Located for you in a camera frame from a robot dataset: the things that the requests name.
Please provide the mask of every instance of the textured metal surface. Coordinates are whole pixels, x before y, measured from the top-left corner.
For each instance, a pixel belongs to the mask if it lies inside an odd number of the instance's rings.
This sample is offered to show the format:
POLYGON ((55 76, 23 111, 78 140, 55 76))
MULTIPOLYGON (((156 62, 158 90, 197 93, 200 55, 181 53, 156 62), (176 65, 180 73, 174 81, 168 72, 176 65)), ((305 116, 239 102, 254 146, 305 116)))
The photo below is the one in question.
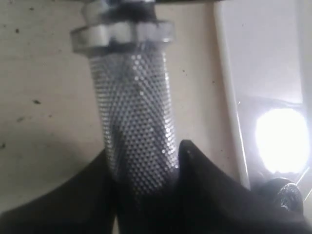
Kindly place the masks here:
POLYGON ((170 186, 178 158, 164 53, 141 44, 90 64, 113 178, 134 196, 170 186))

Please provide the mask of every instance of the beige floor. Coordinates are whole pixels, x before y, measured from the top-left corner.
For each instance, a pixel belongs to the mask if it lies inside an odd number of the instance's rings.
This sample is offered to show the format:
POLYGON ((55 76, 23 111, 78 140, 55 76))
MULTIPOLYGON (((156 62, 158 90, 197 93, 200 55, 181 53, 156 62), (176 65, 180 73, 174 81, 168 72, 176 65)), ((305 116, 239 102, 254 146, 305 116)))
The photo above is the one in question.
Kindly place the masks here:
MULTIPOLYGON (((0 1, 0 211, 51 191, 103 148, 88 63, 71 52, 69 32, 84 24, 80 8, 0 1)), ((157 13, 176 25, 167 58, 178 139, 192 139, 237 179, 213 5, 163 5, 157 13)))

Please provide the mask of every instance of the concrete floor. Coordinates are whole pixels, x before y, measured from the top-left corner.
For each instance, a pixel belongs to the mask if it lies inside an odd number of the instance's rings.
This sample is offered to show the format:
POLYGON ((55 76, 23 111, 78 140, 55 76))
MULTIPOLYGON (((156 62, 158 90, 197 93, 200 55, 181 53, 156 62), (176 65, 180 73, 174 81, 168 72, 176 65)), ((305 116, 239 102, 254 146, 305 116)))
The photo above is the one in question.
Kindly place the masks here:
MULTIPOLYGON (((0 212, 53 190, 103 148, 88 62, 71 52, 81 3, 0 1, 0 212)), ((191 139, 238 179, 213 5, 162 5, 178 140, 191 139)))

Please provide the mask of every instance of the bright light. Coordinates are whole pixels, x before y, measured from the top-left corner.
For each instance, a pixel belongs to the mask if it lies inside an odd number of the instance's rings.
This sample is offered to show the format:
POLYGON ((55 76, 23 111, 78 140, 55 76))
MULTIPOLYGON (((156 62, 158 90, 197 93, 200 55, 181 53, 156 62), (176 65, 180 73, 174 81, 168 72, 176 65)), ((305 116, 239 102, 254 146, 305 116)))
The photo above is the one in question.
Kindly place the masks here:
POLYGON ((255 139, 265 167, 272 173, 300 172, 309 157, 304 117, 293 109, 274 109, 257 121, 255 139))

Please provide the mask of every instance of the dark spot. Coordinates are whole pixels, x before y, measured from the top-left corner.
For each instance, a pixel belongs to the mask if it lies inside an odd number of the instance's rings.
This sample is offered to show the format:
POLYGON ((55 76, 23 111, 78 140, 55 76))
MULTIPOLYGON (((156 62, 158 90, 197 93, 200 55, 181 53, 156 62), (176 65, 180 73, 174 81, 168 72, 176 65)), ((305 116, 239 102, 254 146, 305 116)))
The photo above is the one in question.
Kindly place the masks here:
POLYGON ((36 105, 40 105, 41 104, 41 102, 38 101, 38 100, 33 100, 33 103, 36 104, 36 105))
POLYGON ((24 121, 25 120, 25 117, 19 117, 17 120, 16 120, 16 122, 17 123, 20 123, 20 122, 22 122, 22 121, 24 121))

